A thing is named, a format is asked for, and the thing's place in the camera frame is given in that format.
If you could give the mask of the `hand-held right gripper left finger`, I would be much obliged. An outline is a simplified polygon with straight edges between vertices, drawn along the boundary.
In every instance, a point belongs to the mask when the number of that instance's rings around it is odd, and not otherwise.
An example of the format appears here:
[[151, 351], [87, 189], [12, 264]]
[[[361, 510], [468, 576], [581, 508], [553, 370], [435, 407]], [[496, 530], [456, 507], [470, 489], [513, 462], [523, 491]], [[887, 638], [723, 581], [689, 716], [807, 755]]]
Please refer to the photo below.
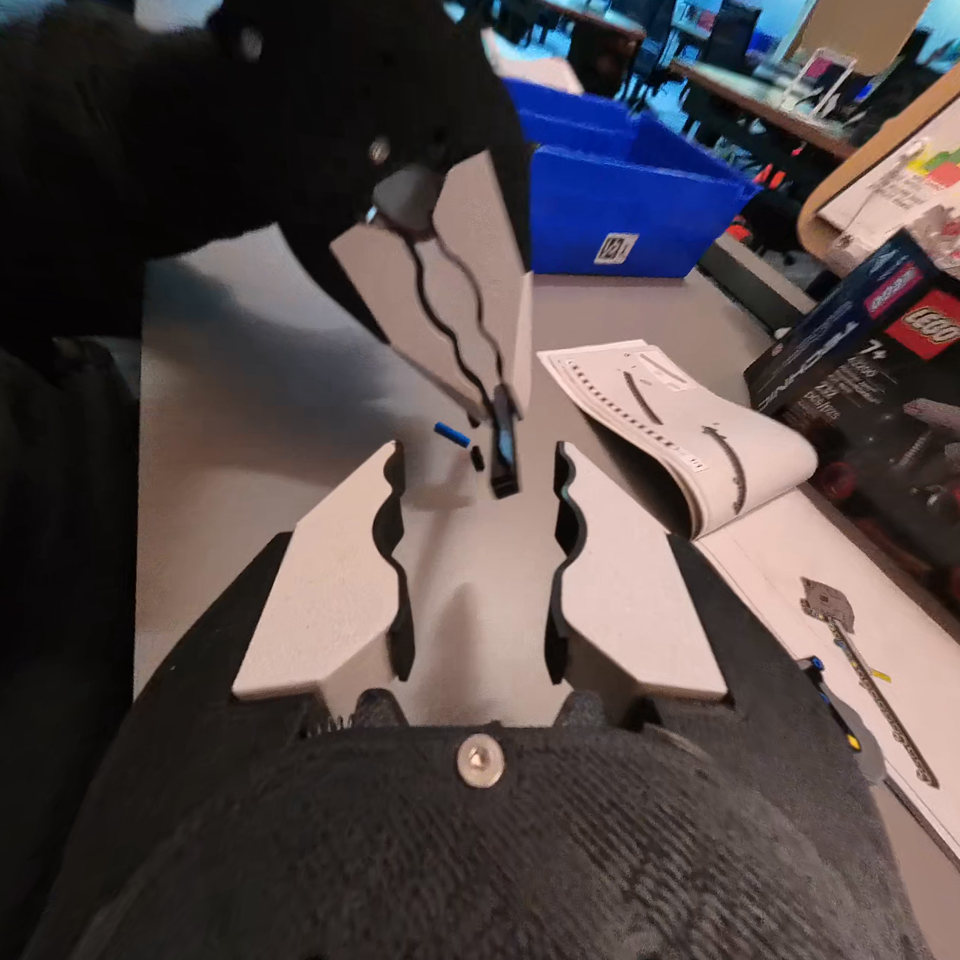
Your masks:
[[389, 441], [296, 523], [232, 684], [243, 702], [306, 695], [348, 720], [406, 681], [415, 628], [406, 573], [404, 450]]

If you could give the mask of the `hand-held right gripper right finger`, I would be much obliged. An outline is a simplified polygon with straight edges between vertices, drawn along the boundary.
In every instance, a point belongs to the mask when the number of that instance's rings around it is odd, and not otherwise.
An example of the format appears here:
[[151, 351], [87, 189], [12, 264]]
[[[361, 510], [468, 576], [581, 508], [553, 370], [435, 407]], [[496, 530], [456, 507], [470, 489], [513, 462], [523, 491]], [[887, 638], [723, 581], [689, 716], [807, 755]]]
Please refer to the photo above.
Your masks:
[[553, 492], [550, 682], [597, 695], [613, 724], [643, 699], [723, 704], [728, 684], [666, 528], [569, 441], [555, 446]]

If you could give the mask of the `black perforated toy beam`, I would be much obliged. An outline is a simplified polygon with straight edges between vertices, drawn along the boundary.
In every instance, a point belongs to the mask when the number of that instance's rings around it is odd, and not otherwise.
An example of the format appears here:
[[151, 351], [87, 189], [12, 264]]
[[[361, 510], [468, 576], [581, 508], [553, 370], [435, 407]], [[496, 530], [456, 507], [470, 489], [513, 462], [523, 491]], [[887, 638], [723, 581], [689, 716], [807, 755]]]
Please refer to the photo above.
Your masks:
[[520, 415], [505, 385], [494, 388], [490, 410], [492, 447], [488, 479], [494, 498], [502, 500], [517, 495], [521, 489], [516, 430]]

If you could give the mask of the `grey desk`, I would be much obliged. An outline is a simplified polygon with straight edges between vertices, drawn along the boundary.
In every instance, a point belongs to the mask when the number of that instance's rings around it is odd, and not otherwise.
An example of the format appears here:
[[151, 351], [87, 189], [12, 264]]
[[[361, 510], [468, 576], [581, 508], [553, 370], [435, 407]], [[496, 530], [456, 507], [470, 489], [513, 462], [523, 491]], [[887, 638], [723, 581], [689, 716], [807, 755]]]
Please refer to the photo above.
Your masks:
[[141, 351], [133, 692], [259, 551], [390, 440], [405, 450], [414, 722], [545, 724], [554, 447], [567, 440], [664, 523], [677, 508], [535, 364], [521, 492], [492, 498], [433, 433], [460, 409], [322, 294], [275, 228], [150, 266]]

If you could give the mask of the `white paper sheet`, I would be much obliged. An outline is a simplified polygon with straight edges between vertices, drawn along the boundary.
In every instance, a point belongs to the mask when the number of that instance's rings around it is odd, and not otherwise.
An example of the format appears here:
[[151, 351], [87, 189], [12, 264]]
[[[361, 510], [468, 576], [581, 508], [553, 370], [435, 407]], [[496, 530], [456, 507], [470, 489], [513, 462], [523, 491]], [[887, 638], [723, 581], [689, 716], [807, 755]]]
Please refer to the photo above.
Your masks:
[[958, 640], [802, 492], [698, 547], [875, 746], [884, 779], [959, 854]]

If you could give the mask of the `blue labelled plastic bin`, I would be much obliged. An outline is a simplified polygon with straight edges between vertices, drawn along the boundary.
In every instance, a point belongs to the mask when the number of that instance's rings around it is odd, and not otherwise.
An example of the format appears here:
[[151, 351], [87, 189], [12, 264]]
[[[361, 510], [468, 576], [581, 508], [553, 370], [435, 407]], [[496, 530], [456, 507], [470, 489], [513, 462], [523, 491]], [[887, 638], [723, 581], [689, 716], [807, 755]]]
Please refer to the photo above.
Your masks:
[[683, 279], [762, 189], [648, 113], [617, 128], [520, 119], [538, 275]]

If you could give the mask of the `white instruction booklet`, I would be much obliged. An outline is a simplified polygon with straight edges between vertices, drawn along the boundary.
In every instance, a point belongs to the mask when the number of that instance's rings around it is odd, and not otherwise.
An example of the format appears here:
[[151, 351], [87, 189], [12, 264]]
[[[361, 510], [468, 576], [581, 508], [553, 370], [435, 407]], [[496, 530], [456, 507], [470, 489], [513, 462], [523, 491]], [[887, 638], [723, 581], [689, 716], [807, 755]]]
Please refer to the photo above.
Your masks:
[[804, 436], [712, 392], [653, 343], [543, 350], [537, 358], [583, 414], [671, 476], [694, 539], [793, 491], [817, 470]]

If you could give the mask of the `dark blue yellow toy piece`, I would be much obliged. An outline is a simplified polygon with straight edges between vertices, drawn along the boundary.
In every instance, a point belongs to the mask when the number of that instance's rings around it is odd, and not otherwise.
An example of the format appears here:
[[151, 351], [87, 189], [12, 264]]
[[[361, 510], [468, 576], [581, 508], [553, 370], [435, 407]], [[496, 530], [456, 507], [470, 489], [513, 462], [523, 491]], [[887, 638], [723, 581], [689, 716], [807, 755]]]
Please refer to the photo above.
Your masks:
[[848, 747], [856, 754], [862, 754], [862, 744], [854, 729], [836, 707], [833, 697], [824, 681], [825, 664], [819, 656], [812, 655], [796, 660], [803, 675], [809, 679], [819, 698], [824, 703], [830, 717], [842, 732]]

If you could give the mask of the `person's dark clothing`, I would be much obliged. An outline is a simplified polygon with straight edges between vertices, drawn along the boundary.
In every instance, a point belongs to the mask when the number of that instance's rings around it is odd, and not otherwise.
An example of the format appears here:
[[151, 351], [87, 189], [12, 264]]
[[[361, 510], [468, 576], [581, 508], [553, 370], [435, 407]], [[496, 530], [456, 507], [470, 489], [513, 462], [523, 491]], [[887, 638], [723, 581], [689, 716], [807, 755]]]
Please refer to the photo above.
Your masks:
[[133, 702], [138, 414], [102, 342], [2, 350], [2, 958], [30, 941]]

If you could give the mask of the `wooden background table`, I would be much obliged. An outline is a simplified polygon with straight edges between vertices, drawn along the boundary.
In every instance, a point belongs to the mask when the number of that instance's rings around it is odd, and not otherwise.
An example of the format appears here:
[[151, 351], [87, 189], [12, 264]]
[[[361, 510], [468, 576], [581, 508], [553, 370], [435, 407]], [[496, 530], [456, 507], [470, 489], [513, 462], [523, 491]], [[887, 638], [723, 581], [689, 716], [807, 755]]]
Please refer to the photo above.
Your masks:
[[842, 127], [822, 123], [809, 114], [781, 108], [785, 88], [698, 61], [675, 58], [667, 69], [672, 76], [702, 90], [707, 96], [718, 98], [766, 126], [812, 144], [840, 161], [846, 161], [859, 150], [844, 136]]

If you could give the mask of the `black office chair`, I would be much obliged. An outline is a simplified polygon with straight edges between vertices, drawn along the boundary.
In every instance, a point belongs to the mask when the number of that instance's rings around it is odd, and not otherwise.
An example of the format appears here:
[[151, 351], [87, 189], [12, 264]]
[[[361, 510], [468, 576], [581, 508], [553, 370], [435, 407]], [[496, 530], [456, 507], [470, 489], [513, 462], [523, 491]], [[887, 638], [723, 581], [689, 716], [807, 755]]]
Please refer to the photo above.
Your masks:
[[722, 1], [699, 56], [701, 65], [747, 75], [747, 52], [762, 10], [739, 1]]

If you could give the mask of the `wooden clipboard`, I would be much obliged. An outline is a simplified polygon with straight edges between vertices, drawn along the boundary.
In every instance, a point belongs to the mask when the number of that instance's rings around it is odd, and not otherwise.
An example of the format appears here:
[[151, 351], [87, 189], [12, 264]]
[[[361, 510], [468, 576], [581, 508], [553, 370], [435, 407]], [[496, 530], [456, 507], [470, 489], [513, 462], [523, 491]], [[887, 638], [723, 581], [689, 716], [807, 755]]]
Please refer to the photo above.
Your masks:
[[953, 66], [929, 90], [907, 105], [903, 111], [887, 120], [878, 132], [839, 168], [831, 173], [811, 194], [798, 216], [797, 234], [801, 246], [834, 277], [845, 279], [853, 270], [843, 272], [826, 262], [827, 246], [837, 236], [837, 230], [818, 219], [818, 213], [837, 194], [852, 182], [888, 158], [906, 143], [942, 110], [959, 102], [959, 66]]

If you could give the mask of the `printed instruction sheet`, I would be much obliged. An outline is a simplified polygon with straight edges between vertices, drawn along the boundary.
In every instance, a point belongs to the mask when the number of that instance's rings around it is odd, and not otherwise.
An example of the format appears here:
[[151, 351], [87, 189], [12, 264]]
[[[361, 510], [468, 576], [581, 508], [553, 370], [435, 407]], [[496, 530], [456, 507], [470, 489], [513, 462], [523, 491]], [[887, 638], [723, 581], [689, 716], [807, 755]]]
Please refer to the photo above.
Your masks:
[[959, 102], [827, 202], [837, 231], [825, 262], [847, 273], [905, 231], [934, 266], [959, 277]]

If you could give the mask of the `beige board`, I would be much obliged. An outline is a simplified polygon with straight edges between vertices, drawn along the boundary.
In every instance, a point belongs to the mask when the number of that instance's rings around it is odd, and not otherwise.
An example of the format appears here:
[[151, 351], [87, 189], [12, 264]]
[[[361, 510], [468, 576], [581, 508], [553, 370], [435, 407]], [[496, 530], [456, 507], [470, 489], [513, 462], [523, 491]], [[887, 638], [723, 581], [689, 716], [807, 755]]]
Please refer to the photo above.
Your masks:
[[776, 49], [785, 60], [823, 48], [873, 77], [897, 59], [930, 1], [807, 1]]

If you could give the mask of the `pink frame stand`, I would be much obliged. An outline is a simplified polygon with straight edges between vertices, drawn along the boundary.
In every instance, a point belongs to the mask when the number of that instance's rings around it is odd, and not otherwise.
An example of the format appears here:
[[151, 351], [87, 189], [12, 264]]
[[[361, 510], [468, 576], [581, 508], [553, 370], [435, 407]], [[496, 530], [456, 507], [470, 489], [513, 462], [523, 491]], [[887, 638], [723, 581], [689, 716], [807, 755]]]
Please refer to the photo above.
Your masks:
[[841, 87], [857, 65], [855, 56], [826, 47], [817, 48], [789, 82], [781, 104], [796, 109], [807, 103], [810, 104], [809, 116], [824, 115], [835, 106]]

